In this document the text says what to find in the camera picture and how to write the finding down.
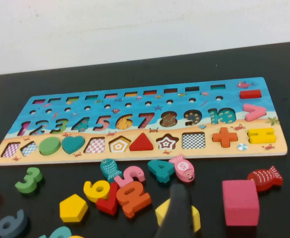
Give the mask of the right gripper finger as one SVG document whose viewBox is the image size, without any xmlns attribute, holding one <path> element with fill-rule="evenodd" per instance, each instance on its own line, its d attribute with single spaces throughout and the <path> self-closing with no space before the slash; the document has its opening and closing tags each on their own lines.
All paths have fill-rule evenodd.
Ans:
<svg viewBox="0 0 290 238">
<path fill-rule="evenodd" d="M 191 238 L 192 211 L 189 192 L 183 184 L 175 183 L 170 189 L 170 204 L 155 238 Z"/>
</svg>

